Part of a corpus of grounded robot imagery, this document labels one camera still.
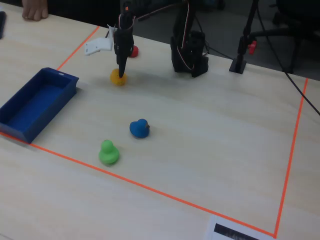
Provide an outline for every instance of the blue tray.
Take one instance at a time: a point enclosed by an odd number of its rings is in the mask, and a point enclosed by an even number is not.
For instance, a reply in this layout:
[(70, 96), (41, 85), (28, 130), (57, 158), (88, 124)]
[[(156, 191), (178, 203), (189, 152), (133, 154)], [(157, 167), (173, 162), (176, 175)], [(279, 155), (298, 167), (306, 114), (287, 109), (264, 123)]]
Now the blue tray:
[(31, 143), (76, 94), (78, 77), (41, 69), (3, 107), (0, 132)]

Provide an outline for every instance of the human hand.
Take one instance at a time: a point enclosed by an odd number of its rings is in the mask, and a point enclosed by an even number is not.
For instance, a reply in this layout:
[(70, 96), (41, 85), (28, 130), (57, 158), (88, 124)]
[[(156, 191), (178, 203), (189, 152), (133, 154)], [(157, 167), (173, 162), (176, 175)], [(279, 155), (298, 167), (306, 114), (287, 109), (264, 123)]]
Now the human hand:
[(47, 0), (22, 0), (24, 19), (40, 21), (48, 17)]

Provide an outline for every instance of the dark background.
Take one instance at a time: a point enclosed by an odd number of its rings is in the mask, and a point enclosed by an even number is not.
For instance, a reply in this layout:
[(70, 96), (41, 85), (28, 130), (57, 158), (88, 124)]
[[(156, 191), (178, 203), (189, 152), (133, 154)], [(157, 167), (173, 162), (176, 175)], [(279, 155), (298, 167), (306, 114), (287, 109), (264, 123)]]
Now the dark background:
[[(21, 4), (21, 0), (0, 0), (16, 5)], [(55, 11), (56, 15), (77, 19), (83, 22), (90, 22), (95, 25), (105, 26), (106, 23), (113, 24), (120, 11), (120, 4), (125, 0), (49, 0), (49, 12)], [(226, 6), (223, 11), (207, 8), (206, 11), (197, 12), (206, 39), (210, 46), (233, 58), (237, 55), (239, 38), (242, 35), (247, 17), (250, 11), (252, 0), (225, 0)], [(260, 0), (259, 9), (266, 29), (276, 28), (272, 24), (272, 19), (277, 8), (270, 8), (270, 4), (275, 4), (276, 0)], [(77, 6), (76, 14), (70, 15), (70, 8)], [(177, 9), (170, 9), (166, 12), (152, 16), (143, 22), (136, 22), (133, 34), (170, 43), (173, 25), (177, 16)], [(257, 18), (253, 21), (251, 31), (261, 31), (262, 28)], [(292, 37), (275, 36), (271, 37), (271, 42), (278, 53), (282, 63), (287, 66), (290, 63), (294, 49)], [(280, 71), (280, 67), (265, 37), (257, 39), (257, 48), (254, 55), (248, 53), (244, 57), (248, 63)], [(294, 74), (320, 80), (320, 44), (303, 41), (298, 55)]]

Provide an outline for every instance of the rubber duck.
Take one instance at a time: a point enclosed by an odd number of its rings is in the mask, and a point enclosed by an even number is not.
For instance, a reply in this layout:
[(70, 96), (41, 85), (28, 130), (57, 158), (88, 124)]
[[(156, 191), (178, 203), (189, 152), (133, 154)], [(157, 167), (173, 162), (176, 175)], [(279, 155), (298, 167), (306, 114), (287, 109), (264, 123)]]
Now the rubber duck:
[(119, 69), (114, 69), (110, 74), (110, 80), (113, 84), (117, 86), (125, 85), (127, 82), (127, 75), (124, 73), (123, 77), (119, 77)]
[(148, 137), (150, 133), (150, 126), (145, 119), (140, 119), (138, 121), (133, 121), (130, 123), (130, 132), (133, 136), (139, 139), (144, 139)]
[(119, 150), (114, 146), (112, 141), (105, 140), (101, 144), (99, 159), (104, 165), (114, 164), (119, 159)]
[(136, 58), (139, 54), (139, 48), (134, 45), (130, 58)]

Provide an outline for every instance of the floor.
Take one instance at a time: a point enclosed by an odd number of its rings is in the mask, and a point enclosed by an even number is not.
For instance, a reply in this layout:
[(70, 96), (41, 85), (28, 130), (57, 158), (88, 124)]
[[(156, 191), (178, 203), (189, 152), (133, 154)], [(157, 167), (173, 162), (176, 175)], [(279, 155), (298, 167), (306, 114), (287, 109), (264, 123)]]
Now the floor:
[[(210, 46), (218, 51), (235, 58), (239, 38), (242, 35), (247, 16), (250, 11), (252, 0), (225, 0), (226, 7), (223, 11), (213, 10), (211, 12), (198, 12), (197, 16), (201, 22), (206, 39)], [(275, 0), (260, 0), (259, 9), (266, 29), (275, 28), (272, 18), (277, 8), (270, 8)], [(172, 28), (177, 15), (176, 9), (160, 13), (148, 20), (138, 22), (134, 26), (134, 34), (140, 37), (170, 43)], [(260, 31), (261, 25), (257, 18), (254, 19), (251, 31)], [(294, 49), (294, 40), (289, 37), (271, 37), (271, 42), (285, 66), (290, 63)], [(308, 41), (302, 43), (302, 48), (296, 62), (294, 74), (320, 80), (320, 44)], [(269, 69), (280, 71), (281, 68), (264, 37), (258, 39), (254, 55), (245, 55), (250, 63)]]

